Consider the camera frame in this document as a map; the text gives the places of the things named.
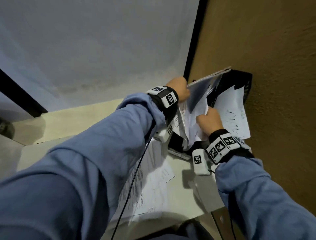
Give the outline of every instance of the black frame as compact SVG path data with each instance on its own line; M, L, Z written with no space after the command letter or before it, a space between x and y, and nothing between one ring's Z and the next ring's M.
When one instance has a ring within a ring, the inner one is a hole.
M197 15L192 32L189 52L186 59L183 77L188 81L190 70L195 55L196 47L200 30L204 20L208 0L200 0L197 7ZM33 117L39 117L42 113L48 112L34 98L32 98L23 88L21 88L12 78L0 69L0 92L10 98L13 102L19 105L22 109L28 112Z

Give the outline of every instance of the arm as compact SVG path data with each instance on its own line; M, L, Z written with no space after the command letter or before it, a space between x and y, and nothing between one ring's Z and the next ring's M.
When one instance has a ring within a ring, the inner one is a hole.
M167 86L179 100L188 97L184 78ZM110 116L2 181L1 238L100 239L145 144L164 125L149 95L130 95Z
M211 137L223 129L219 114L210 108L197 117ZM294 202L263 169L259 159L245 151L220 163L215 170L219 194L248 239L316 239L316 218Z

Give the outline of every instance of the wristband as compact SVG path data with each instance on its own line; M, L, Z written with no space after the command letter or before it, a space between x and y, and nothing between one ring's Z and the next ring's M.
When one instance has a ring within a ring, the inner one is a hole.
M232 156L253 158L250 147L241 139L233 137L226 129L219 129L209 136L210 145L206 149L215 165L228 162Z
M179 100L178 94L171 87L157 86L146 92L156 104L158 109L163 112L168 126L177 113Z

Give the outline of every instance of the brown wall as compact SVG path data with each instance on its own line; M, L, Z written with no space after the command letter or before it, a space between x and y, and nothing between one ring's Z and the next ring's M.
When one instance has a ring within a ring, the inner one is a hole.
M316 1L209 0L190 81L251 72L247 143L272 179L316 215Z

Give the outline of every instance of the blue sleeve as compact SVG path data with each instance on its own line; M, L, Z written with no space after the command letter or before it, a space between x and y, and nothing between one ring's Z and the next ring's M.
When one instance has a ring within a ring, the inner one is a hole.
M130 95L110 116L2 181L1 238L100 239L129 173L164 125L150 96Z
M242 219L235 219L247 239L316 239L315 216L271 180L259 159L233 156L215 176L225 206L230 212L239 208Z

